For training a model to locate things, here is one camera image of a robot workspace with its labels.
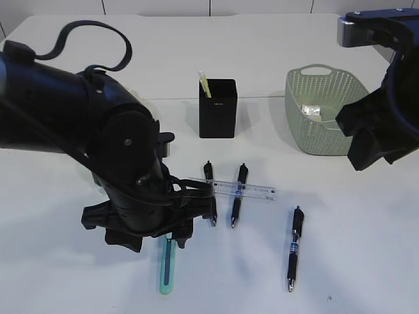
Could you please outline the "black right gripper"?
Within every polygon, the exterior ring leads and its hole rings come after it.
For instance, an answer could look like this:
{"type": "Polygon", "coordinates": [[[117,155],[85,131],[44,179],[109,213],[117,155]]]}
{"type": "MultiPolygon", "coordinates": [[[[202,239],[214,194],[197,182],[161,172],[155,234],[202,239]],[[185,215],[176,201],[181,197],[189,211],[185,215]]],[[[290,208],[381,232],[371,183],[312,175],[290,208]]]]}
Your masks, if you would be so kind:
{"type": "Polygon", "coordinates": [[[335,120],[344,136],[352,138],[347,156],[356,171],[381,158],[392,164],[418,150],[418,140],[395,121],[383,88],[344,105],[335,120]]]}

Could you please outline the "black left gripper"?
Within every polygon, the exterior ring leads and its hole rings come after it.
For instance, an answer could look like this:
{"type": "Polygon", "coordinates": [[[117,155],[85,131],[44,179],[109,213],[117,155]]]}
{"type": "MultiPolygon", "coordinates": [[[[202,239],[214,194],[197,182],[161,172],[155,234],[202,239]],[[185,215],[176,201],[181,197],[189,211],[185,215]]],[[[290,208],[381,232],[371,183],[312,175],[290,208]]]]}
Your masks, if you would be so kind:
{"type": "Polygon", "coordinates": [[[119,192],[109,200],[85,207],[81,223],[87,229],[105,229],[105,242],[140,253],[143,237],[172,233],[180,249],[193,235],[193,219],[211,214],[211,192],[200,196],[171,195],[163,201],[139,200],[119,192]]]}

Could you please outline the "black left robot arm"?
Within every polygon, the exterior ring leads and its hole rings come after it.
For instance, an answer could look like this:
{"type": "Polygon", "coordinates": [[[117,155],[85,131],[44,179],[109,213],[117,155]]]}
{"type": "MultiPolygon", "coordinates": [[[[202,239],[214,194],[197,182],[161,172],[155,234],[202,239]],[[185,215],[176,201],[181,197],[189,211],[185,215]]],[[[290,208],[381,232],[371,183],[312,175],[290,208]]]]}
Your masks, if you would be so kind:
{"type": "Polygon", "coordinates": [[[132,251],[144,237],[173,235],[180,248],[195,217],[209,218],[212,187],[171,175],[162,159],[175,136],[104,71],[70,73],[6,41],[1,51],[1,147],[64,153],[91,171],[107,201],[85,207],[82,225],[132,251]]]}

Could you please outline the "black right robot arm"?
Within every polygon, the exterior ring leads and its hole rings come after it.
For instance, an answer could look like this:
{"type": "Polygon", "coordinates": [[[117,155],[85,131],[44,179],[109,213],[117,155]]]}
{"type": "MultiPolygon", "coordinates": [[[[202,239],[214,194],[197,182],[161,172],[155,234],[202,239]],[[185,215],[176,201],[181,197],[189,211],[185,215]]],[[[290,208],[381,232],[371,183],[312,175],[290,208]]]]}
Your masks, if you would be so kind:
{"type": "MultiPolygon", "coordinates": [[[[338,20],[338,43],[352,48],[379,44],[395,51],[395,58],[387,69],[381,86],[361,97],[354,88],[344,89],[337,82],[343,75],[330,74],[311,80],[311,87],[301,89],[309,79],[297,78],[297,70],[287,75],[286,97],[295,100],[286,105],[291,133],[299,147],[314,155],[347,157],[356,171],[362,171],[384,158],[393,164],[396,160],[418,149],[418,9],[372,10],[352,12],[338,20]],[[328,122],[310,122],[304,116],[298,99],[312,97],[318,104],[330,101],[337,113],[329,115],[335,133],[327,135],[328,122]]],[[[199,136],[201,138],[233,138],[236,123],[237,91],[233,79],[200,77],[199,136]]],[[[179,180],[171,176],[169,182],[180,187],[175,192],[184,196],[190,207],[181,224],[161,234],[172,233],[170,241],[179,248],[192,236],[192,219],[198,214],[217,220],[213,196],[212,165],[204,165],[205,181],[179,180]]]]}

